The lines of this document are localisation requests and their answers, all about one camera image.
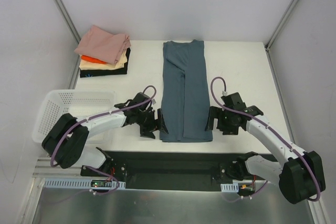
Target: white laundry basket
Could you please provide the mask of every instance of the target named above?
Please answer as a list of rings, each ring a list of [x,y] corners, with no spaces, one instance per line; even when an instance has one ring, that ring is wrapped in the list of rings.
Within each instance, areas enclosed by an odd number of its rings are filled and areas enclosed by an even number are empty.
[[[116,93],[113,91],[52,90],[38,112],[32,138],[42,143],[61,115],[70,113],[78,118],[107,111],[114,106]],[[87,140],[88,144],[101,144],[109,139],[107,131]]]

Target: white cable carrier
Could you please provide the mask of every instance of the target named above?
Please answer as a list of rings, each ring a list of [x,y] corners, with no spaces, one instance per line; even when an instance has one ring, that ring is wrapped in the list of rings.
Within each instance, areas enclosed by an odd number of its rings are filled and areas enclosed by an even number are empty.
[[[46,188],[63,188],[63,189],[114,189],[117,182],[106,182],[104,187],[91,187],[92,179],[75,179],[75,178],[46,178],[44,187]],[[118,189],[126,189],[125,182],[119,182]]]
[[[220,186],[223,193],[237,193],[239,191],[239,185],[237,182],[232,184],[221,184]]]

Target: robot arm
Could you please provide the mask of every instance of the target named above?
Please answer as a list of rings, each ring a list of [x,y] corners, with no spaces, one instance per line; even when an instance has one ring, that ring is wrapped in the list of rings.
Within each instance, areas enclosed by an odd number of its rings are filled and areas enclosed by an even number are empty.
[[[260,176],[279,185],[284,197],[296,204],[317,193],[317,187],[308,168],[298,157],[299,154],[312,170],[320,191],[325,190],[322,160],[316,152],[307,153],[304,149],[286,140],[277,133],[263,112],[256,106],[246,107],[239,93],[223,96],[222,100],[226,109],[210,107],[206,130],[213,129],[214,118],[218,119],[217,129],[222,131],[223,135],[237,135],[238,128],[242,127],[261,141],[278,161],[271,162],[257,153],[250,152],[238,158],[237,162],[225,170],[228,177],[243,180],[248,175]]]
[[[134,99],[87,118],[64,114],[45,137],[42,147],[49,155],[54,154],[55,161],[63,169],[86,165],[99,168],[102,172],[109,171],[111,158],[100,148],[85,146],[86,140],[104,131],[133,123],[140,126],[140,135],[143,137],[155,138],[153,131],[156,130],[168,133],[160,109],[158,119],[154,118],[155,111],[151,106],[153,97],[139,92]]]

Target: stack of folded clothes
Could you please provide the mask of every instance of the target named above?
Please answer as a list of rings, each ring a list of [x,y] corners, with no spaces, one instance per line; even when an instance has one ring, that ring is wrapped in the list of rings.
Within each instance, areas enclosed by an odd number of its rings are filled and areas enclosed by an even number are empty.
[[[127,74],[130,46],[129,35],[113,35],[92,26],[75,50],[81,55],[80,77]]]

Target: white tabletop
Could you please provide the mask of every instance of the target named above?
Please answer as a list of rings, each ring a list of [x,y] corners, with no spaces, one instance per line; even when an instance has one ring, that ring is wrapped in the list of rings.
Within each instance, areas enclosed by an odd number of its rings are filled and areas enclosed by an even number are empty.
[[[158,90],[154,109],[161,106],[163,92],[163,43],[165,41],[131,41],[131,54],[127,75],[79,78],[76,89],[112,90],[117,93],[116,103],[133,99],[147,85]],[[205,42],[207,79],[210,84],[216,76],[222,76],[227,83],[228,93],[239,92],[247,106],[256,105],[270,119],[271,123],[285,137],[289,138],[280,101],[271,74],[264,45],[260,42]],[[220,100],[223,84],[214,84]],[[210,94],[210,104],[217,106]],[[223,136],[219,130],[213,131],[213,141],[207,143],[163,143],[159,133],[156,139],[142,138],[139,126],[114,129],[112,139],[99,145],[111,151],[148,152],[193,152],[193,153],[269,153],[252,135],[239,129],[237,136]]]

